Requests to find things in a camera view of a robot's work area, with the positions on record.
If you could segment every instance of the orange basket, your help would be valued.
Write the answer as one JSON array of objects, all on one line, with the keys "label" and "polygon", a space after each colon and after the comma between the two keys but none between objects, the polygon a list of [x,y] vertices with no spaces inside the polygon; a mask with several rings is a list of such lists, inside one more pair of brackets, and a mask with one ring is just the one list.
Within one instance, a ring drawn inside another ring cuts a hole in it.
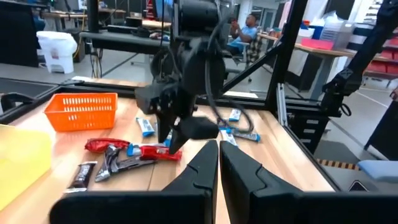
[{"label": "orange basket", "polygon": [[108,129],[117,107],[117,93],[61,93],[53,95],[44,113],[56,131]]}]

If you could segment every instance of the floor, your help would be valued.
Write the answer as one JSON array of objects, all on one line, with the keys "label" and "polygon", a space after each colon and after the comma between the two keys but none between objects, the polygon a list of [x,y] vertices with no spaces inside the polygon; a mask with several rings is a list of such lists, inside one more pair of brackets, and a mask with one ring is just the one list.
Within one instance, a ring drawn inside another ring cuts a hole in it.
[{"label": "floor", "polygon": [[[132,53],[104,50],[102,68],[105,78],[148,83],[152,81],[152,75],[147,65],[141,63],[131,65],[131,62],[144,62],[144,55],[136,55],[134,57]],[[232,60],[227,60],[226,66],[227,68],[244,69],[244,65],[236,66]],[[49,74],[46,68],[0,64],[0,77],[4,78],[60,83],[77,75],[83,77],[91,76],[89,57],[85,57],[81,63],[76,63],[75,71],[70,74]],[[230,74],[228,79],[230,80],[233,76],[234,74]],[[232,90],[251,91],[255,92],[260,98],[265,98],[266,94],[259,93],[259,91],[268,89],[271,74],[267,70],[260,68],[251,75],[251,78],[251,83],[246,79],[236,85]],[[353,115],[350,117],[343,115],[341,118],[332,118],[328,125],[331,131],[324,134],[323,140],[345,144],[361,160],[375,159],[370,153],[363,151],[363,146],[387,110],[391,102],[389,94],[396,86],[397,83],[392,82],[389,89],[386,89],[386,83],[369,80],[365,87],[353,93],[350,97],[345,98],[344,103],[351,108]],[[297,94],[289,88],[285,88],[285,95],[297,97]],[[378,157],[383,157],[374,149],[370,149],[369,151]],[[352,179],[355,179],[356,175],[358,175],[358,171],[353,170],[332,167],[327,167],[326,169],[344,188],[348,188],[352,183]]]}]

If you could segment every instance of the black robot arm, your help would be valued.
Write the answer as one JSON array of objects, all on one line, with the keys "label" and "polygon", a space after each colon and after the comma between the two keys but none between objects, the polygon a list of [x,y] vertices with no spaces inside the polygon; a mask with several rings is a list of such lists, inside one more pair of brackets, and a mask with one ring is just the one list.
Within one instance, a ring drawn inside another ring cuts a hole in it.
[{"label": "black robot arm", "polygon": [[377,13],[377,21],[349,65],[331,82],[323,86],[325,96],[321,108],[331,113],[339,111],[345,96],[350,96],[362,84],[362,74],[374,56],[398,26],[398,0],[384,0]]}]

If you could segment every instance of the yellow bin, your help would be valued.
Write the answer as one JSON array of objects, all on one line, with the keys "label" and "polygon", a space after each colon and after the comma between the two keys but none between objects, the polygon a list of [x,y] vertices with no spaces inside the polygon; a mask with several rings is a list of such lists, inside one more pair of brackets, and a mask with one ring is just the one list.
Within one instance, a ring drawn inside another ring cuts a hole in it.
[{"label": "yellow bin", "polygon": [[0,124],[0,211],[51,168],[48,134]]}]

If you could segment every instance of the red candy wrapper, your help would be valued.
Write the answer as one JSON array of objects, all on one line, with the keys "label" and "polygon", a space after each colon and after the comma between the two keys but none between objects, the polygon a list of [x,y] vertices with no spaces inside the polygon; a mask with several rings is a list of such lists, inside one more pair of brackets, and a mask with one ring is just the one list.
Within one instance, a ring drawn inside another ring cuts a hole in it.
[{"label": "red candy wrapper", "polygon": [[172,160],[179,161],[182,157],[182,151],[177,151],[174,155],[169,154],[169,148],[165,146],[141,146],[140,160]]},{"label": "red candy wrapper", "polygon": [[125,149],[130,143],[128,141],[120,139],[95,138],[87,140],[87,143],[85,144],[85,149],[89,150],[90,152],[103,153],[110,144],[114,145],[116,148]]}]

